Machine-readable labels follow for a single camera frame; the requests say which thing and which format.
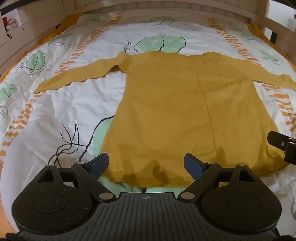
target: wall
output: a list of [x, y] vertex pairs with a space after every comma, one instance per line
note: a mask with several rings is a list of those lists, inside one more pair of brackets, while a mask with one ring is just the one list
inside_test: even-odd
[[8, 12], [7, 14], [3, 15], [2, 18], [7, 17], [7, 20], [9, 19], [16, 19], [18, 23], [18, 27], [20, 26], [20, 17], [18, 15], [18, 12], [16, 9], [12, 10], [11, 12]]
[[[270, 1], [269, 3], [268, 18], [284, 25], [285, 27], [288, 27], [289, 18], [293, 19], [294, 14], [296, 14], [296, 11], [291, 7], [275, 1]], [[270, 39], [271, 33], [272, 31], [270, 29], [265, 28], [265, 36], [268, 39]]]
[[12, 3], [15, 3], [15, 2], [17, 2], [17, 1], [19, 1], [19, 0], [6, 0], [6, 1], [0, 6], [0, 9], [1, 9], [1, 8], [4, 8], [4, 7], [6, 7], [6, 6], [8, 6], [8, 5], [12, 4]]

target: wooden bed rail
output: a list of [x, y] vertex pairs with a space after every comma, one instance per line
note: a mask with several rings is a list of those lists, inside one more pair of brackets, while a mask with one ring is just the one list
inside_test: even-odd
[[267, 27], [279, 35], [279, 44], [295, 48], [295, 33], [266, 17], [269, 0], [39, 0], [17, 9], [21, 26], [7, 36], [0, 24], [0, 74], [8, 68], [22, 52], [37, 42], [40, 36], [53, 29], [69, 14], [89, 12], [111, 12], [129, 9], [167, 8], [185, 9], [208, 17], [256, 23], [262, 30]]

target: bed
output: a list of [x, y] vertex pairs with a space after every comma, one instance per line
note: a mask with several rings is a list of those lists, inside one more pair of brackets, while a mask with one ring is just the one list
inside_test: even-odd
[[[96, 156], [126, 87], [126, 75], [118, 69], [57, 89], [40, 89], [44, 81], [120, 52], [148, 51], [214, 52], [296, 81], [289, 59], [296, 53], [296, 32], [266, 17], [267, 0], [40, 0], [17, 10], [21, 26], [9, 34], [0, 27], [0, 191], [16, 231], [11, 206], [17, 195], [47, 163], [69, 167]], [[265, 27], [278, 34], [280, 45], [264, 36]], [[295, 138], [296, 91], [260, 82], [253, 86], [278, 131]], [[280, 234], [296, 237], [296, 166], [282, 165], [262, 180], [281, 201]], [[133, 185], [132, 177], [99, 181], [116, 195], [143, 189], [177, 195], [185, 187]]]

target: wooden floor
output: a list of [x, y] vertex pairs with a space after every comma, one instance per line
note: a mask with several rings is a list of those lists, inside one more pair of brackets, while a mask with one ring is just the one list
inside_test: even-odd
[[[0, 176], [3, 167], [3, 162], [0, 162]], [[0, 238], [4, 238], [6, 233], [15, 233], [12, 226], [9, 224], [2, 207], [2, 200], [0, 197]]]

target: leaf print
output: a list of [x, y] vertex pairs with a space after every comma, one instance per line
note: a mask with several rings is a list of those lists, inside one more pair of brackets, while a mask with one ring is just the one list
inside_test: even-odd
[[254, 39], [252, 38], [252, 36], [249, 35], [249, 34], [247, 34], [247, 33], [242, 33], [242, 37], [243, 37], [244, 41], [246, 41], [246, 42], [249, 42], [249, 41], [251, 41], [251, 40], [254, 40]]
[[264, 59], [270, 60], [273, 62], [275, 65], [280, 65], [281, 63], [279, 62], [278, 59], [270, 55], [269, 53], [264, 52], [263, 50], [260, 50], [260, 52], [265, 56]]
[[275, 60], [275, 59], [276, 59], [275, 57], [271, 56], [270, 54], [268, 54], [268, 53], [266, 53], [266, 52], [264, 52], [264, 51], [262, 51], [262, 50], [260, 50], [260, 52], [261, 52], [263, 55], [265, 55], [265, 57], [267, 57], [267, 58], [270, 59], [270, 60]]
[[7, 97], [11, 96], [13, 92], [15, 92], [17, 88], [13, 84], [7, 84], [3, 88], [0, 89], [0, 103], [4, 101]]
[[186, 42], [184, 38], [162, 35], [164, 45], [161, 51], [165, 53], [177, 53], [185, 47]]
[[238, 32], [242, 31], [241, 27], [237, 23], [228, 23], [228, 24], [232, 30], [238, 31]]
[[158, 17], [158, 18], [154, 18], [154, 19], [151, 19], [149, 21], [149, 23], [154, 23], [155, 25], [172, 24], [174, 22], [176, 22], [175, 19], [173, 19], [171, 17], [166, 17], [166, 16], [161, 16], [161, 17]]
[[63, 43], [66, 42], [70, 37], [71, 37], [72, 33], [70, 34], [64, 34], [59, 38], [54, 39], [52, 42], [53, 43]]
[[103, 140], [107, 133], [107, 130], [113, 120], [113, 117], [110, 119], [106, 119], [102, 121], [98, 127], [94, 131], [93, 141], [93, 156], [97, 156], [100, 154], [101, 146], [103, 144]]
[[5, 107], [5, 106], [0, 106], [0, 115], [2, 116], [2, 117], [4, 117], [5, 119], [7, 119], [3, 114], [2, 114], [2, 111], [1, 111], [1, 109], [2, 108], [4, 108], [4, 110], [3, 110], [3, 112], [4, 112], [4, 115], [8, 115], [8, 109]]
[[150, 38], [144, 38], [134, 46], [137, 53], [147, 51], [163, 51], [166, 53], [177, 53], [185, 47], [186, 41], [182, 37], [167, 36], [158, 34]]
[[26, 62], [26, 66], [30, 70], [30, 73], [33, 73], [35, 70], [42, 69], [45, 64], [45, 56], [42, 52], [36, 51], [28, 61]]
[[87, 22], [98, 22], [99, 21], [99, 14], [94, 14], [87, 18]]

